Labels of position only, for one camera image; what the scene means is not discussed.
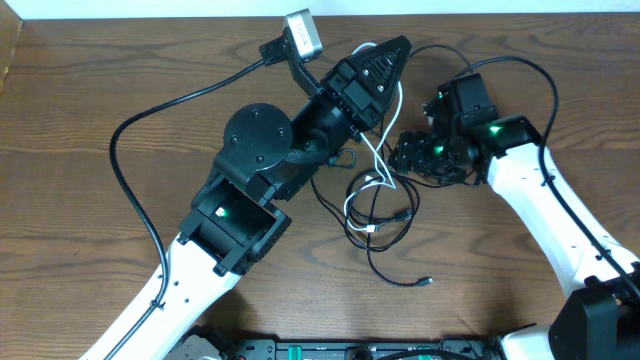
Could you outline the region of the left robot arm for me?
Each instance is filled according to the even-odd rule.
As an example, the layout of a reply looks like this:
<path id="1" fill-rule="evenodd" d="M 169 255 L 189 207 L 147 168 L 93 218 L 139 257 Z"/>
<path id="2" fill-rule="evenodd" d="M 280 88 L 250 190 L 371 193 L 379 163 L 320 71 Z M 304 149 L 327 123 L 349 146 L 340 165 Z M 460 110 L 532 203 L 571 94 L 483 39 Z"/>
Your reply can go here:
<path id="1" fill-rule="evenodd" d="M 254 103 L 232 115 L 205 184 L 142 290 L 88 350 L 90 359 L 161 359 L 195 320 L 274 246 L 292 199 L 349 141 L 363 141 L 398 98 L 412 46 L 404 36 L 341 59 L 316 79 L 321 46 L 291 30 L 260 48 L 260 64 L 288 64 L 308 103 L 294 116 Z"/>

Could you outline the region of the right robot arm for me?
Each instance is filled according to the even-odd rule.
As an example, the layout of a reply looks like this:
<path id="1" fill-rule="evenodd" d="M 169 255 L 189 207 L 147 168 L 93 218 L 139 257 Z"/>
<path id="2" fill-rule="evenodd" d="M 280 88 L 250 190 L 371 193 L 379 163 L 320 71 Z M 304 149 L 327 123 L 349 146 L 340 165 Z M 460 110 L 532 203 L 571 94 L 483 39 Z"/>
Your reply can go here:
<path id="1" fill-rule="evenodd" d="M 389 157 L 399 173 L 443 184 L 476 175 L 516 212 L 550 262 L 567 300 L 550 325 L 500 336 L 503 359 L 636 359 L 639 302 L 611 256 L 633 282 L 639 259 L 591 214 L 557 169 L 542 137 L 522 115 L 502 117 L 479 74 L 438 88 L 423 107 L 431 130 L 405 132 Z"/>

